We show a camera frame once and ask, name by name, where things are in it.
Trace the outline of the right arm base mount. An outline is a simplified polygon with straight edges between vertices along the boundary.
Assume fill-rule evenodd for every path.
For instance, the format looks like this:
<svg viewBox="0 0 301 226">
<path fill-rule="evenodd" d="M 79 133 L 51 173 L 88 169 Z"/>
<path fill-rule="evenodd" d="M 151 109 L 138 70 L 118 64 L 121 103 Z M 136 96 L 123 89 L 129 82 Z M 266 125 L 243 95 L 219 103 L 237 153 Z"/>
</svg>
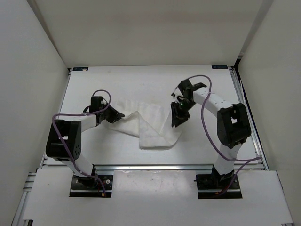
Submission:
<svg viewBox="0 0 301 226">
<path fill-rule="evenodd" d="M 197 174 L 198 199 L 242 199 L 238 177 L 235 171 L 220 175 L 215 167 L 210 174 Z"/>
</svg>

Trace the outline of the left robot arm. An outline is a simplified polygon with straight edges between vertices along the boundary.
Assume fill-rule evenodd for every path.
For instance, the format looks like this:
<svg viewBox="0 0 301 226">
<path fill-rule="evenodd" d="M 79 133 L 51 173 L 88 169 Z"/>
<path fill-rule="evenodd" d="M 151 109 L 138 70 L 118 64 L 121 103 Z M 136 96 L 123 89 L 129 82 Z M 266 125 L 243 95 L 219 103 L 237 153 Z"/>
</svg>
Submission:
<svg viewBox="0 0 301 226">
<path fill-rule="evenodd" d="M 103 182 L 96 173 L 95 165 L 81 153 L 82 133 L 97 127 L 102 121 L 116 123 L 125 115 L 109 104 L 99 107 L 87 106 L 82 114 L 74 115 L 70 121 L 54 119 L 46 144 L 47 157 L 68 166 L 75 178 L 87 188 L 102 186 Z"/>
</svg>

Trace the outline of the white pleated skirt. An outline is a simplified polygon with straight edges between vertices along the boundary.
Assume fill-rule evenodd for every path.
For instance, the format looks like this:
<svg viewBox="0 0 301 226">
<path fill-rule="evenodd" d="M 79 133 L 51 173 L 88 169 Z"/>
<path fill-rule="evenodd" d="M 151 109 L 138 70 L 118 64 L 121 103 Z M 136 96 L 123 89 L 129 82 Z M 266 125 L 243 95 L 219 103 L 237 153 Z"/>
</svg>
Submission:
<svg viewBox="0 0 301 226">
<path fill-rule="evenodd" d="M 139 138 L 140 149 L 169 149 L 182 134 L 182 127 L 172 127 L 171 110 L 145 102 L 118 99 L 112 106 L 124 114 L 109 128 Z"/>
</svg>

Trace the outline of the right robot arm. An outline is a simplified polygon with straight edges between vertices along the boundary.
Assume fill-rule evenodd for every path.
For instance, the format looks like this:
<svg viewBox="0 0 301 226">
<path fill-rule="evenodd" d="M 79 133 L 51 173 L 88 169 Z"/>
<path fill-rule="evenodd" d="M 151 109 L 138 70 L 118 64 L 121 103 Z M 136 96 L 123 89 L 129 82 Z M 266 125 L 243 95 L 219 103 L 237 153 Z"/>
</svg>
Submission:
<svg viewBox="0 0 301 226">
<path fill-rule="evenodd" d="M 216 188 L 224 187 L 234 177 L 234 163 L 243 143 L 251 135 L 250 122 L 246 107 L 242 103 L 233 104 L 209 91 L 208 88 L 180 91 L 177 88 L 171 96 L 172 127 L 178 127 L 189 118 L 189 110 L 196 104 L 201 105 L 201 121 L 204 132 L 218 153 L 212 167 L 211 182 Z M 217 119 L 217 137 L 220 147 L 210 138 L 206 129 L 204 110 L 207 109 Z"/>
</svg>

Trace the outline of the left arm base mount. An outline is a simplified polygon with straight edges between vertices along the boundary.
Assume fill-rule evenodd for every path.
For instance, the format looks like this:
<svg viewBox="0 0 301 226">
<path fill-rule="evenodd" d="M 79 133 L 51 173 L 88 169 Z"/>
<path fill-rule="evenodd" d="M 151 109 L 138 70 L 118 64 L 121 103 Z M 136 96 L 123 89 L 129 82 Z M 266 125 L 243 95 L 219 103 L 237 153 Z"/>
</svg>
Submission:
<svg viewBox="0 0 301 226">
<path fill-rule="evenodd" d="M 80 198 L 111 198 L 113 175 L 98 174 L 98 178 L 104 185 L 105 193 L 103 192 L 103 187 L 98 180 L 73 175 L 69 196 Z"/>
</svg>

